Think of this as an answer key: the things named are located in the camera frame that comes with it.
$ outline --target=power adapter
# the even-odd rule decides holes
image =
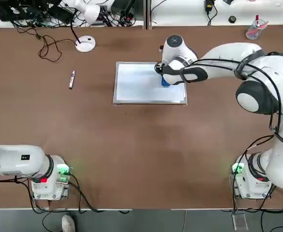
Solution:
[[[207,15],[212,11],[213,8],[213,0],[205,0],[205,11]]]

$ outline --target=lamp base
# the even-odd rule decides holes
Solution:
[[[79,38],[80,42],[75,42],[75,47],[79,52],[89,52],[96,46],[96,41],[89,35],[84,35]]]

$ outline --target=pen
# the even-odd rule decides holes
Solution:
[[[69,89],[73,89],[73,85],[74,85],[74,75],[75,75],[75,71],[73,71],[72,73],[72,77],[70,78],[70,82],[69,82]]]
[[[259,16],[258,16],[258,14],[255,16],[255,20],[256,20],[256,26],[259,28],[259,21],[258,21],[258,19],[259,19]]]

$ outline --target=brown table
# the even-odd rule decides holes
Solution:
[[[60,43],[57,63],[37,56],[43,42],[34,36],[0,29],[0,144],[38,145],[63,157],[98,208],[231,208],[230,165],[251,141],[269,134],[268,116],[238,106],[238,79],[188,85],[187,106],[115,106],[112,98],[116,61],[159,61],[159,45],[172,34],[201,57],[220,44],[249,42],[246,28],[76,29],[92,35],[96,48],[82,54]],[[38,32],[74,39],[69,29]],[[269,26],[256,43],[283,51],[283,26]],[[72,190],[69,200],[51,207],[77,208],[77,202]],[[242,200],[239,207],[259,204]],[[0,208],[29,206],[23,186],[0,184]],[[283,207],[283,193],[265,206]]]

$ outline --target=floor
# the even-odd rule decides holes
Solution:
[[[185,211],[134,210],[123,215],[116,211],[82,215],[72,212],[78,232],[182,232]],[[36,215],[30,210],[1,210],[1,232],[45,232],[42,219],[46,214]],[[45,226],[52,232],[61,231],[63,213],[52,213],[45,219]],[[261,232],[260,213],[246,213],[250,232]],[[283,226],[283,214],[265,214],[264,231]],[[185,232],[233,232],[231,213],[220,210],[187,211]],[[283,228],[274,232],[283,232]]]

